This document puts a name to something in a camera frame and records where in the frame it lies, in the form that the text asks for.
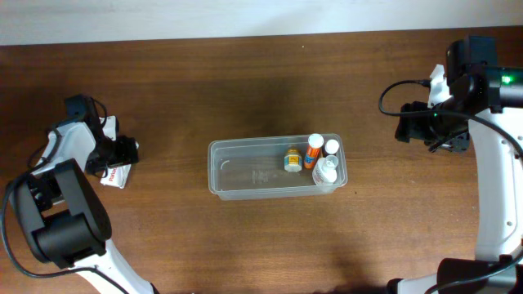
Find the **white Panadol box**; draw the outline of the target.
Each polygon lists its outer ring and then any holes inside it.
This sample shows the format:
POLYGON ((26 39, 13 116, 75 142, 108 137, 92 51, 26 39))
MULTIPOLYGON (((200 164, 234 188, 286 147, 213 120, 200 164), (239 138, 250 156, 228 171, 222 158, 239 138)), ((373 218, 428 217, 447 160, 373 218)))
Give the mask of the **white Panadol box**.
MULTIPOLYGON (((112 141, 116 141, 117 137, 117 118, 109 116, 103 126, 104 134, 112 141)), ((104 186, 111 186, 123 189, 127 183, 131 165, 124 165, 120 167, 109 167, 100 179, 100 183, 104 186)))

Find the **dark bottle white cap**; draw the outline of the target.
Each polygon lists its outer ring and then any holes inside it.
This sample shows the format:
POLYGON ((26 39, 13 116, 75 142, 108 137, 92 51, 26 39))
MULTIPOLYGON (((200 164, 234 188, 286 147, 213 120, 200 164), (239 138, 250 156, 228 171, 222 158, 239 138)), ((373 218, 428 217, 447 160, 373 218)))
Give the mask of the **dark bottle white cap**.
POLYGON ((329 155, 335 155, 340 148, 340 144, 337 140, 331 139, 324 144, 323 155, 325 157, 329 155))

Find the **orange tube white cap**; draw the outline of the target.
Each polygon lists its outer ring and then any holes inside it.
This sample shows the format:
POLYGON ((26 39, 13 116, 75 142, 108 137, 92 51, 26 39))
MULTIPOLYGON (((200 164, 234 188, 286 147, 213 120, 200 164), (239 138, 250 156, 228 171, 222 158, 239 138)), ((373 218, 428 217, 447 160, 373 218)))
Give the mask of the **orange tube white cap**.
POLYGON ((307 143, 308 146, 303 159, 303 165, 305 169, 313 169, 318 157, 320 156, 324 144, 324 138, 321 134, 313 133, 309 135, 307 143))

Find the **gold lid balm jar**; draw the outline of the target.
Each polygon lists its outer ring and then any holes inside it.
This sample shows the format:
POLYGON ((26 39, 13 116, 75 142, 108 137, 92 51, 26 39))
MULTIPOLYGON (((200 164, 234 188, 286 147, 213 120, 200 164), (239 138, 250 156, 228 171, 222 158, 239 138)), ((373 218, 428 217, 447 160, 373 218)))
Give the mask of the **gold lid balm jar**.
POLYGON ((284 170, 300 172, 302 170, 302 156, 298 149, 290 148, 284 156, 284 170))

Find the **white squeeze bottle clear cap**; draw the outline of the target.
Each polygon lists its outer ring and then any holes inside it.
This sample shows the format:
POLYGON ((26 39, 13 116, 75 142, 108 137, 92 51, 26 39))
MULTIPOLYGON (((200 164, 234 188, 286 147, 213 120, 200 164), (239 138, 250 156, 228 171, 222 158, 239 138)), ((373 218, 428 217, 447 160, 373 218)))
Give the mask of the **white squeeze bottle clear cap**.
POLYGON ((335 155, 320 158, 312 172, 316 185, 332 185, 337 179, 337 166, 339 161, 335 155))

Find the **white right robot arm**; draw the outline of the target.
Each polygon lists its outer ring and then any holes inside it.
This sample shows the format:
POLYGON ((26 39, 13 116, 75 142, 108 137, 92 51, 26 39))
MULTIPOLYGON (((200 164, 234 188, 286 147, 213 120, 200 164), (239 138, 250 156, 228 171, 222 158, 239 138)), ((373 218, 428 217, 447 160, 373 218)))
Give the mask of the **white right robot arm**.
POLYGON ((484 61, 437 65, 426 103, 396 113, 396 139, 423 140, 431 152, 475 150, 479 231, 471 260, 445 258, 435 274, 391 280, 390 293, 522 291, 522 71, 484 61))

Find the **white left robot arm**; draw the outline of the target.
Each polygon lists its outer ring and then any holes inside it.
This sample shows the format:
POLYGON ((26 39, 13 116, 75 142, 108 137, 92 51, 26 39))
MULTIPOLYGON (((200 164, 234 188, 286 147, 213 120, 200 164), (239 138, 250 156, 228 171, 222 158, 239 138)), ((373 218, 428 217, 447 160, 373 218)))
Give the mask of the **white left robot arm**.
POLYGON ((36 166, 7 186, 11 206, 34 257, 58 267, 47 278, 77 274, 100 293, 155 293, 112 240, 109 215, 86 178, 124 187, 138 144, 118 133, 115 116, 70 119, 47 134, 36 166))

